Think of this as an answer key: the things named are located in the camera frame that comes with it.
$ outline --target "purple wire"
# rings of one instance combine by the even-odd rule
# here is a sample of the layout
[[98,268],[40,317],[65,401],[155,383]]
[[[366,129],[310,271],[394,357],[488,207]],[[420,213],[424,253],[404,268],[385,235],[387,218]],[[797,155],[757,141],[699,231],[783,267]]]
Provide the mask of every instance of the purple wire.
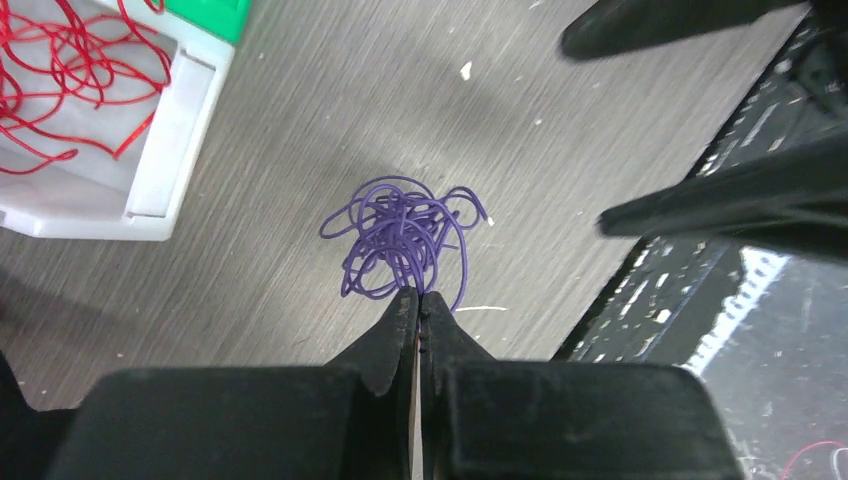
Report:
[[[417,189],[404,192],[396,185],[381,183],[390,180],[408,182]],[[470,202],[476,213],[474,220],[466,225],[459,223],[459,211],[447,206],[451,200]],[[350,224],[327,233],[327,226],[344,214],[347,214]],[[353,292],[379,300],[391,296],[400,287],[410,285],[423,295],[436,284],[442,251],[459,250],[462,281],[451,307],[451,311],[455,311],[465,296],[468,283],[468,255],[463,232],[476,227],[480,219],[488,221],[489,216],[471,189],[454,187],[447,195],[436,198],[423,183],[392,175],[375,178],[359,187],[347,205],[324,220],[319,235],[323,239],[332,239],[353,231],[358,234],[342,262],[342,297]],[[447,243],[451,231],[455,231],[459,238],[458,246]],[[372,288],[363,285],[364,277],[381,264],[388,265],[393,280]]]

